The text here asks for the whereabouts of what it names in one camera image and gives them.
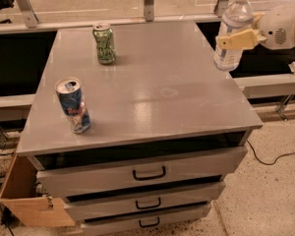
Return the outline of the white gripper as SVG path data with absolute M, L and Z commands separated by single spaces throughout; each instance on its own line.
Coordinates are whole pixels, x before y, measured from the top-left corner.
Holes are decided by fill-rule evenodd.
M 270 50 L 295 47 L 295 4 L 279 6 L 266 13 L 254 13 L 253 28 L 216 38 L 227 50 L 250 50 L 258 44 Z

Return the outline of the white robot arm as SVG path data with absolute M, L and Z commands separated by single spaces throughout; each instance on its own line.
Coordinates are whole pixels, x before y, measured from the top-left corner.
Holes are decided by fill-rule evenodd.
M 249 50 L 258 44 L 270 50 L 295 47 L 295 3 L 255 13 L 250 27 L 226 36 L 219 35 L 216 44 L 222 49 Z

